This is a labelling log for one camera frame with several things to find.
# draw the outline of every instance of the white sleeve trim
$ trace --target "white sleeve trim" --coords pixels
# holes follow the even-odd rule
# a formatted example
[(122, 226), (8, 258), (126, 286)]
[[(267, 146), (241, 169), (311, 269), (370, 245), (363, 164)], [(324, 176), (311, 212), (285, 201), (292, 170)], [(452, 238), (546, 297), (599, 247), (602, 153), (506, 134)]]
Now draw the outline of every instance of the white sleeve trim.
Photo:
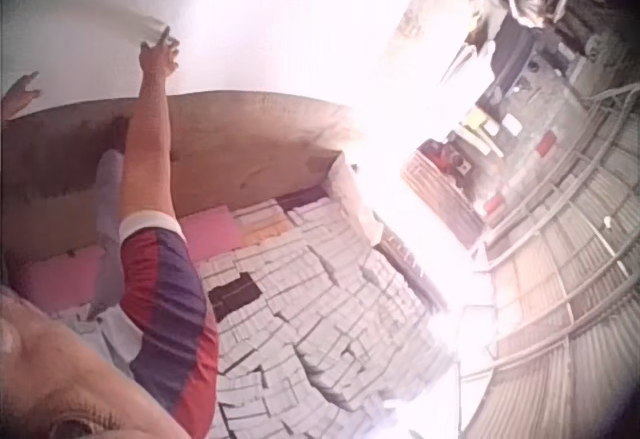
[(107, 309), (98, 316), (100, 330), (118, 355), (130, 364), (142, 349), (142, 331), (125, 314), (119, 305)]
[(175, 217), (171, 217), (169, 214), (160, 211), (145, 210), (129, 214), (122, 220), (119, 231), (120, 244), (122, 244), (127, 237), (147, 227), (158, 227), (173, 231), (186, 241), (182, 228)]

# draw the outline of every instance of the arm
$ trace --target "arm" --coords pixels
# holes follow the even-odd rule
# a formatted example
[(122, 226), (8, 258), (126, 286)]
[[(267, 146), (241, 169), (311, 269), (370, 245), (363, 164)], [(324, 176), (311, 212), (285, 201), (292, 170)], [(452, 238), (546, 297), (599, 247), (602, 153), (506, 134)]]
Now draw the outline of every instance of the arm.
[(127, 346), (134, 352), (128, 363), (135, 381), (190, 437), (202, 439), (215, 409), (218, 334), (171, 201), (165, 80), (177, 68), (178, 51), (175, 43), (165, 44), (168, 32), (140, 51), (143, 79), (120, 197), (125, 291), (119, 308), (137, 338)]
[(121, 219), (135, 212), (159, 211), (175, 218), (171, 201), (171, 124), (166, 79), (177, 69), (177, 42), (166, 44), (167, 28), (158, 44), (140, 50), (142, 86), (127, 133), (120, 196)]

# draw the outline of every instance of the metal bar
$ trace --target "metal bar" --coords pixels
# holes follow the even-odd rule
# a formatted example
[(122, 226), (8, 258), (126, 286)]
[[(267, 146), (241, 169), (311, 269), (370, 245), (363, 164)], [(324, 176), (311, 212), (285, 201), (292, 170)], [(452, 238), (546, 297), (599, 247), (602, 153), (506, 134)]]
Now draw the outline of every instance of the metal bar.
[(580, 175), (576, 178), (576, 181), (566, 191), (564, 191), (562, 193), (562, 195), (558, 199), (558, 202), (556, 202), (547, 211), (545, 216), (534, 227), (532, 227), (529, 231), (527, 231), (526, 234), (524, 234), (522, 237), (520, 237), (520, 239), (518, 239), (514, 244), (512, 244), (509, 247), (509, 249), (507, 249), (505, 252), (503, 252), (498, 258), (496, 258), (493, 261), (491, 261), (488, 264), (488, 267), (487, 267), (486, 270), (480, 270), (480, 271), (477, 271), (477, 272), (490, 272), (494, 268), (496, 268), (499, 265), (501, 265), (504, 261), (509, 259), (509, 257), (511, 257), (511, 255), (514, 252), (516, 252), (522, 246), (524, 246), (527, 242), (529, 242), (531, 237), (533, 237), (533, 235), (537, 231), (541, 230), (556, 214), (558, 214), (558, 212), (560, 212), (566, 206), (567, 202), (578, 191), (578, 189), (582, 186), (584, 181), (586, 181), (586, 179), (593, 173), (593, 171), (596, 168), (597, 163), (602, 159), (602, 157), (604, 157), (604, 155), (607, 153), (607, 150), (611, 147), (611, 144), (613, 143), (613, 141), (617, 137), (618, 133), (624, 127), (624, 124), (626, 123), (626, 120), (628, 119), (629, 112), (631, 112), (631, 108), (635, 104), (635, 100), (634, 100), (635, 99), (635, 94), (640, 90), (640, 83), (636, 84), (635, 87), (636, 87), (636, 89), (634, 89), (632, 92), (630, 92), (629, 95), (627, 96), (627, 99), (625, 101), (625, 105), (624, 105), (622, 111), (620, 112), (620, 117), (618, 118), (618, 121), (616, 122), (616, 125), (614, 126), (613, 130), (609, 134), (609, 137), (607, 137), (606, 141), (604, 142), (604, 144), (602, 145), (600, 150), (596, 153), (596, 155), (591, 160), (591, 162), (586, 167), (586, 169), (584, 171), (582, 171), (582, 173), (580, 173)]
[[(623, 152), (623, 153), (625, 153), (625, 154), (629, 154), (631, 157), (633, 157), (633, 154), (630, 154), (629, 152), (625, 151), (624, 149), (619, 148), (619, 147), (618, 147), (618, 146), (616, 146), (615, 144), (614, 144), (613, 146), (611, 146), (611, 149), (613, 149), (614, 147), (615, 147), (617, 150), (622, 151), (622, 152)], [(585, 161), (585, 162), (587, 162), (587, 163), (588, 163), (589, 161), (591, 161), (591, 159), (592, 159), (591, 157), (587, 156), (586, 154), (583, 154), (582, 152), (578, 152), (578, 151), (575, 151), (575, 152), (574, 152), (574, 155), (575, 155), (578, 159), (580, 159), (580, 160), (582, 160), (582, 161)], [(607, 169), (607, 167), (606, 167), (604, 164), (596, 164), (596, 168), (597, 168), (598, 170), (600, 170), (600, 171), (603, 171), (603, 172), (604, 172), (604, 173), (606, 173), (606, 174), (609, 174), (611, 177), (615, 178), (616, 180), (620, 181), (620, 182), (621, 182), (622, 184), (624, 184), (624, 185), (625, 185), (625, 187), (627, 187), (628, 189), (633, 189), (633, 186), (629, 185), (625, 179), (621, 178), (617, 173), (615, 173), (615, 172), (613, 172), (613, 171), (611, 171), (611, 170)]]
[[(573, 209), (578, 214), (578, 216), (580, 216), (580, 218), (585, 222), (587, 227), (591, 229), (591, 232), (593, 232), (593, 234), (598, 238), (600, 243), (604, 246), (604, 248), (611, 255), (611, 257), (615, 257), (616, 251), (613, 249), (613, 247), (611, 247), (611, 244), (609, 244), (609, 241), (607, 241), (607, 239), (602, 235), (600, 230), (593, 224), (593, 222), (589, 220), (589, 218), (584, 214), (584, 212), (582, 212), (582, 210), (578, 206), (576, 206), (572, 201), (569, 201), (569, 207), (571, 207), (571, 209)], [(616, 265), (618, 266), (618, 269), (620, 269), (620, 271), (622, 272), (622, 274), (624, 274), (625, 277), (629, 277), (629, 271), (627, 271), (627, 268), (625, 267), (622, 261), (617, 261)]]
[(610, 97), (619, 96), (620, 94), (625, 94), (627, 92), (636, 92), (640, 88), (640, 82), (632, 82), (631, 84), (627, 84), (626, 86), (615, 87), (613, 89), (607, 89), (606, 91), (602, 91), (594, 96), (587, 97), (588, 101), (603, 101)]
[(622, 297), (624, 297), (628, 292), (630, 292), (636, 284), (638, 283), (638, 279), (640, 278), (640, 272), (636, 272), (633, 276), (629, 277), (624, 283), (616, 288), (604, 301), (598, 304), (596, 307), (591, 309), (584, 316), (580, 317), (576, 320), (571, 326), (551, 335), (544, 341), (539, 342), (538, 344), (531, 346), (527, 349), (524, 349), (520, 352), (516, 352), (515, 354), (510, 355), (509, 357), (505, 357), (503, 359), (499, 359), (494, 362), (491, 366), (487, 366), (478, 371), (472, 372), (470, 374), (466, 374), (464, 379), (471, 380), (474, 377), (479, 377), (487, 372), (501, 368), (510, 364), (515, 363), (516, 361), (519, 364), (523, 364), (532, 360), (536, 353), (539, 353), (541, 350), (549, 348), (549, 346), (553, 346), (559, 342), (565, 340), (565, 338), (569, 337), (575, 331), (590, 324), (594, 319), (597, 319), (604, 311), (606, 311), (609, 307), (613, 306), (616, 302), (618, 302)]
[(605, 262), (602, 266), (600, 266), (598, 268), (597, 271), (595, 271), (591, 277), (589, 277), (586, 281), (584, 281), (582, 284), (580, 284), (576, 289), (574, 289), (573, 291), (571, 291), (569, 294), (567, 294), (567, 297), (564, 298), (562, 301), (558, 301), (556, 302), (553, 306), (551, 306), (549, 309), (547, 309), (546, 311), (542, 312), (541, 314), (538, 314), (536, 317), (533, 317), (531, 319), (529, 319), (526, 322), (523, 322), (522, 324), (518, 325), (515, 329), (513, 329), (512, 331), (502, 334), (498, 337), (496, 337), (493, 341), (491, 341), (489, 344), (487, 344), (487, 346), (490, 346), (491, 344), (494, 344), (498, 341), (502, 341), (504, 339), (507, 339), (508, 337), (513, 336), (514, 334), (522, 331), (523, 329), (525, 329), (526, 327), (529, 327), (539, 321), (541, 321), (542, 319), (544, 319), (545, 317), (553, 314), (555, 311), (557, 311), (559, 308), (561, 308), (562, 306), (564, 306), (568, 301), (570, 301), (571, 299), (573, 299), (574, 297), (578, 296), (579, 294), (581, 294), (582, 292), (584, 292), (585, 290), (587, 290), (589, 287), (591, 287), (593, 284), (595, 284), (598, 279), (600, 279), (600, 277), (611, 267), (613, 266), (613, 264), (618, 261), (624, 254), (627, 253), (627, 251), (629, 249), (631, 249), (635, 243), (636, 240), (638, 239), (638, 237), (640, 237), (640, 226), (636, 227), (635, 230), (629, 235), (629, 237), (627, 238), (627, 240), (624, 242), (624, 244), (620, 247), (620, 250), (616, 253), (616, 255), (614, 257), (612, 257), (611, 259), (609, 259), (607, 262)]
[(545, 175), (542, 181), (529, 193), (527, 196), (518, 204), (502, 221), (493, 229), (487, 231), (484, 235), (484, 238), (481, 240), (485, 242), (487, 245), (493, 244), (504, 232), (505, 229), (510, 227), (514, 222), (514, 219), (518, 218), (518, 215), (522, 212), (522, 209), (526, 206), (526, 204), (533, 199), (536, 194), (540, 192), (540, 190), (551, 180), (551, 178), (560, 170), (561, 167), (565, 166), (567, 161), (570, 160), (571, 155), (575, 147), (583, 140), (589, 133), (592, 132), (591, 126), (596, 126), (597, 129), (602, 122), (607, 119), (607, 116), (603, 116), (602, 118), (596, 120), (594, 116), (596, 116), (599, 111), (599, 105), (594, 105), (589, 112), (587, 113), (587, 124), (582, 129), (576, 140), (571, 144), (571, 147), (565, 152), (564, 156), (558, 160), (556, 165)]
[(595, 104), (593, 104), (593, 106), (589, 109), (589, 112), (588, 112), (587, 118), (586, 118), (586, 122), (587, 123), (586, 123), (585, 127), (582, 129), (582, 131), (580, 131), (580, 134), (578, 135), (577, 139), (571, 144), (571, 146), (568, 148), (567, 152), (564, 154), (564, 156), (562, 158), (560, 158), (558, 160), (558, 162), (551, 169), (551, 171), (542, 179), (540, 184), (538, 184), (538, 186), (536, 186), (534, 188), (534, 190), (531, 191), (522, 200), (522, 202), (520, 202), (520, 204), (518, 206), (516, 206), (507, 215), (507, 217), (505, 217), (502, 221), (500, 221), (500, 224), (498, 224), (496, 227), (494, 227), (490, 231), (487, 231), (487, 233), (485, 234), (485, 238), (483, 238), (483, 241), (485, 243), (487, 243), (488, 245), (493, 244), (493, 242), (495, 242), (496, 239), (498, 239), (504, 233), (504, 229), (507, 229), (511, 225), (511, 222), (513, 221), (513, 219), (517, 218), (518, 214), (521, 212), (521, 210), (524, 207), (524, 205), (526, 203), (528, 203), (536, 194), (538, 194), (540, 189), (542, 189), (542, 187), (553, 177), (553, 175), (555, 173), (557, 173), (558, 170), (563, 165), (565, 165), (566, 161), (571, 157), (571, 154), (574, 152), (574, 150), (578, 146), (578, 144), (580, 144), (580, 142), (587, 137), (588, 133), (591, 132), (591, 126), (595, 124), (596, 125), (596, 129), (597, 129), (600, 126), (600, 124), (602, 122), (604, 122), (604, 120), (607, 119), (607, 117), (604, 116), (600, 120), (596, 121), (593, 116), (595, 116), (598, 111), (604, 110), (604, 111), (609, 112), (609, 113), (618, 113), (618, 112), (620, 112), (620, 111), (618, 111), (616, 109), (613, 109), (613, 108), (610, 108), (608, 106), (603, 106), (599, 102), (604, 100), (604, 99), (608, 99), (608, 98), (613, 98), (614, 100), (616, 100), (616, 99), (618, 99), (616, 96), (619, 95), (619, 94), (624, 94), (626, 92), (637, 90), (637, 88), (639, 87), (639, 84), (640, 83), (636, 82), (636, 83), (628, 84), (628, 85), (623, 86), (623, 87), (618, 87), (618, 88), (614, 88), (614, 89), (608, 89), (608, 90), (606, 90), (604, 92), (596, 94), (595, 96), (584, 98), (584, 100), (595, 102)]

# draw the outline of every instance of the pipe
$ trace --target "pipe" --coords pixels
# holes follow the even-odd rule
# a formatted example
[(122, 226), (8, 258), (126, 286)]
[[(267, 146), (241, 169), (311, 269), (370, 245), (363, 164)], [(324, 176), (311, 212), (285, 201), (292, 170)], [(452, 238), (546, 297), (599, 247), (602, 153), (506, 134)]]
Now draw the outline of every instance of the pipe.
[(557, 343), (563, 341), (566, 337), (573, 334), (575, 331), (584, 327), (591, 323), (593, 320), (597, 319), (604, 311), (606, 311), (609, 307), (613, 306), (616, 302), (618, 302), (622, 297), (624, 297), (628, 292), (630, 292), (633, 288), (636, 287), (638, 279), (640, 278), (640, 272), (636, 272), (633, 276), (629, 277), (622, 285), (618, 286), (615, 291), (613, 291), (604, 301), (598, 304), (596, 307), (591, 309), (587, 314), (582, 316), (580, 319), (576, 320), (571, 326), (559, 331), (544, 341), (535, 344), (527, 349), (524, 349), (520, 352), (516, 352), (508, 357), (503, 359), (499, 359), (495, 361), (491, 366), (485, 367), (478, 371), (467, 374), (463, 377), (463, 380), (472, 380), (473, 378), (477, 378), (486, 374), (487, 372), (507, 365), (511, 365), (515, 362), (520, 364), (524, 364), (533, 359), (533, 355), (540, 352), (542, 349), (548, 348), (549, 346), (556, 345)]

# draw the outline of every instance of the pink paper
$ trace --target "pink paper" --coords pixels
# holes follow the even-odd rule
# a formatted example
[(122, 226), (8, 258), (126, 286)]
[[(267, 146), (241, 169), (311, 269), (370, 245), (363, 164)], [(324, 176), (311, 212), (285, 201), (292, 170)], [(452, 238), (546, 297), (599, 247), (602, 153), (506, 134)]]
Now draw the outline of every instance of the pink paper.
[(101, 256), (101, 248), (90, 246), (77, 250), (73, 257), (65, 254), (33, 263), (21, 292), (46, 313), (90, 302)]
[(193, 262), (243, 247), (242, 230), (227, 206), (207, 209), (180, 220)]

